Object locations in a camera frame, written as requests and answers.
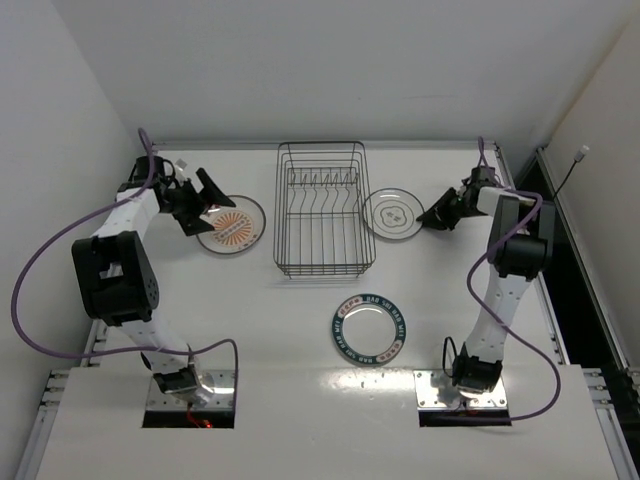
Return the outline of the white plate grey line pattern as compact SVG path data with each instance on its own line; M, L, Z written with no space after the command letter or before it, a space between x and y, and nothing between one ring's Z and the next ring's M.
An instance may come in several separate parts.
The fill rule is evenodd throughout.
M388 241L404 241L421 229L418 218L425 212L420 200L400 188L383 188L364 201L363 218L367 228Z

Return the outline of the orange sunburst pattern plate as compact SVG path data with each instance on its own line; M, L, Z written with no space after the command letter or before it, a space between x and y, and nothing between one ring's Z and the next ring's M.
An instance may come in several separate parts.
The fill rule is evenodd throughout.
M266 229L266 214L257 201L244 195L230 198L234 207L214 205L202 216L214 230L196 236L201 247L218 255L235 255L250 249Z

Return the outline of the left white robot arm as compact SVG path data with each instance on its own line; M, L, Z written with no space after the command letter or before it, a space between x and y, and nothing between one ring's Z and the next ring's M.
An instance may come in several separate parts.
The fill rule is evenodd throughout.
M234 206L205 169L197 169L196 176L200 189L183 174L180 162L138 158L105 222L91 237L75 241L71 252L89 317L133 342L162 393L204 406L214 386L190 345L156 314L159 284L143 245L160 214L172 216L186 236L196 236L213 231L204 219L211 208Z

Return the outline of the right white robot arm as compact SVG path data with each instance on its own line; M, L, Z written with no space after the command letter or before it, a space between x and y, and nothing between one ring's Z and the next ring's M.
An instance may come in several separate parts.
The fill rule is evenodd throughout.
M556 211L553 203L503 187L495 169L478 166L449 188L417 221L452 231L464 218L492 218L487 251L489 281L476 323L453 360L452 384L473 393L492 391L502 373L504 343L519 302L551 263Z

